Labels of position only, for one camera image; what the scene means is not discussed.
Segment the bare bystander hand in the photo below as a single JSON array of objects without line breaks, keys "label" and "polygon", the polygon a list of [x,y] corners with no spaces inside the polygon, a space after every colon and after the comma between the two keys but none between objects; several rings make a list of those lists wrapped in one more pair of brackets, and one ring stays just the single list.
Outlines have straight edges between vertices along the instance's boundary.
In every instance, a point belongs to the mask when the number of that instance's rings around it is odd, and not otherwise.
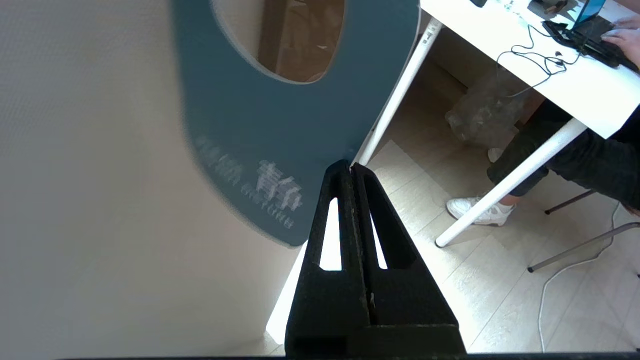
[{"label": "bare bystander hand", "polygon": [[616,45],[636,67],[640,68],[640,16],[617,19],[614,27],[601,35],[602,41]]}]

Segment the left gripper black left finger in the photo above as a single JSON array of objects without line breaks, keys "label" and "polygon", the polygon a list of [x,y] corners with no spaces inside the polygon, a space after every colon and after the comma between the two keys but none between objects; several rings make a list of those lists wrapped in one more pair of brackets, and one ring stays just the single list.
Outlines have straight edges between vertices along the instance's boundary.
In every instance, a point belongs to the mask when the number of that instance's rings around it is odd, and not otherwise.
[{"label": "left gripper black left finger", "polygon": [[[338,207],[334,219],[342,265],[339,271],[320,266],[333,199]],[[350,337],[369,323],[354,183],[349,161],[340,160],[327,168],[321,183],[286,323],[285,354],[348,357]]]}]

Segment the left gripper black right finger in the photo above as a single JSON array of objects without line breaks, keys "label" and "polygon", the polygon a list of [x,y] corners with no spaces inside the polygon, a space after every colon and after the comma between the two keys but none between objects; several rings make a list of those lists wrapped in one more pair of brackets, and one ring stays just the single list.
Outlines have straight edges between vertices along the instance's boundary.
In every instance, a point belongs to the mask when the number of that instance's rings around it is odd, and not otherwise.
[{"label": "left gripper black right finger", "polygon": [[375,173],[351,168],[370,324],[351,337],[362,356],[466,354],[459,323]]}]

